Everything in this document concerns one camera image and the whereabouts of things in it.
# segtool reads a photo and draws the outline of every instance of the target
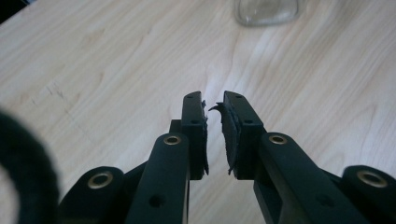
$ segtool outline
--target table surface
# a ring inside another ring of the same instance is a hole
[[[286,24],[247,28],[233,0],[37,0],[0,26],[0,106],[46,145],[62,195],[91,168],[126,172],[179,119],[244,94],[268,131],[321,168],[396,176],[396,1],[308,0]],[[227,175],[220,115],[208,113],[209,176],[191,182],[190,223],[263,223],[251,181]],[[0,217],[16,195],[0,173]]]

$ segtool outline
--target black object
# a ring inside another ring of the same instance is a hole
[[[2,113],[0,163],[19,193],[18,223],[55,223],[59,191],[50,160],[32,135]]]
[[[187,223],[190,180],[208,173],[205,102],[184,97],[181,119],[160,136],[147,162],[127,174],[100,167],[83,175],[60,204],[61,221],[80,223]]]
[[[320,170],[289,136],[265,131],[240,94],[224,92],[214,109],[230,170],[254,180],[267,223],[396,223],[391,176],[366,166],[348,167],[342,178]]]
[[[0,6],[0,24],[28,6],[33,0],[2,0]]]

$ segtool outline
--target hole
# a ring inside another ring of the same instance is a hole
[[[151,207],[159,208],[165,205],[165,198],[161,195],[154,195],[148,202]]]
[[[334,201],[326,194],[318,194],[316,199],[317,202],[324,207],[334,207]]]
[[[382,178],[380,175],[370,171],[358,171],[358,178],[365,184],[375,188],[382,189],[388,185],[387,180]]]
[[[109,171],[93,175],[88,181],[90,189],[102,189],[113,181],[113,174]]]
[[[99,175],[93,180],[93,183],[95,185],[103,185],[104,183],[106,183],[107,180],[108,177],[106,175]]]
[[[274,144],[278,144],[278,145],[284,145],[286,143],[288,143],[288,140],[280,135],[271,135],[270,136],[270,141]]]
[[[165,142],[166,145],[177,145],[181,142],[181,139],[178,136],[172,135],[165,137],[163,141]]]

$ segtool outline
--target wood grain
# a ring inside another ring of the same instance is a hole
[[[0,26],[0,106],[46,144],[63,195],[91,168],[145,161],[201,91],[244,94],[269,131],[319,167],[396,176],[396,1],[308,0],[293,22],[247,28],[233,1],[37,0]],[[227,176],[210,112],[210,175],[191,182],[190,223],[263,223],[252,183]],[[1,223],[16,196],[0,173]]]

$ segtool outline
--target glass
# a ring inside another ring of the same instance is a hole
[[[235,17],[246,26],[275,25],[297,18],[305,0],[234,0]]]

